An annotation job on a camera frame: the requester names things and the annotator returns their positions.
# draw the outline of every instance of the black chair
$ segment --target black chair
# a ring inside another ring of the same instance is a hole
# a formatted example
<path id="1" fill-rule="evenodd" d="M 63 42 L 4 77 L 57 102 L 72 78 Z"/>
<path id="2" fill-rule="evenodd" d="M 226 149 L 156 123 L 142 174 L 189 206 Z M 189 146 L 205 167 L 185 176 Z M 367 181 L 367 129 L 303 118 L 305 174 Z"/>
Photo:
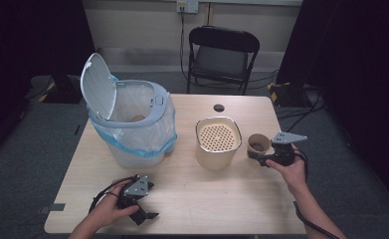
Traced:
<path id="1" fill-rule="evenodd" d="M 251 33 L 220 27 L 203 26 L 189 35 L 190 57 L 187 94 L 191 76 L 240 85 L 246 93 L 254 61 L 260 49 L 259 40 Z"/>

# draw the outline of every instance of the white lid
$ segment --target white lid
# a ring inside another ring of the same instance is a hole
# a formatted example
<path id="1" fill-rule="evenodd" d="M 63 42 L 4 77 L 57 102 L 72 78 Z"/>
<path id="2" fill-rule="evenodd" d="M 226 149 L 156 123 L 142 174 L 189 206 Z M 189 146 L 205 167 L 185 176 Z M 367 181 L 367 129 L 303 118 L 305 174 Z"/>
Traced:
<path id="1" fill-rule="evenodd" d="M 96 115 L 109 119 L 116 100 L 116 87 L 113 76 L 100 54 L 93 53 L 86 61 L 81 88 L 88 108 Z"/>

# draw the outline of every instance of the table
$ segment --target table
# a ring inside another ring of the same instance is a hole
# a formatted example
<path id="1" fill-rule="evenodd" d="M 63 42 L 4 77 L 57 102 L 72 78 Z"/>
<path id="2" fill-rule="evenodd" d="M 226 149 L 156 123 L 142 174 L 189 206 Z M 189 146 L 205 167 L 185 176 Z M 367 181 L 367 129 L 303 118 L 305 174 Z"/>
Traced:
<path id="1" fill-rule="evenodd" d="M 147 175 L 155 186 L 138 203 L 160 213 L 137 226 L 129 217 L 98 233 L 143 234 L 303 234 L 293 197 L 281 175 L 247 158 L 248 137 L 256 132 L 274 137 L 280 126 L 270 99 L 245 96 L 171 95 L 178 138 L 173 152 L 156 166 L 125 168 L 112 157 L 90 121 L 83 132 L 51 211 L 48 233 L 71 233 L 88 214 L 93 198 L 114 179 Z M 213 106 L 225 110 L 215 112 Z M 196 160 L 195 124 L 207 117 L 229 117 L 239 127 L 242 145 L 222 171 L 209 171 Z"/>

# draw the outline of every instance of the round container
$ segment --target round container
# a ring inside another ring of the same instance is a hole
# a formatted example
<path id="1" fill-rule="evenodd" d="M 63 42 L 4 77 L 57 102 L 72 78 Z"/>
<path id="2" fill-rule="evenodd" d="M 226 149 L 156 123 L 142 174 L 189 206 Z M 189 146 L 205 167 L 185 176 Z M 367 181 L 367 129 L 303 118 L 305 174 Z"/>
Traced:
<path id="1" fill-rule="evenodd" d="M 209 170 L 221 170 L 231 164 L 242 143 L 237 124 L 225 117 L 199 120 L 196 134 L 197 161 Z"/>

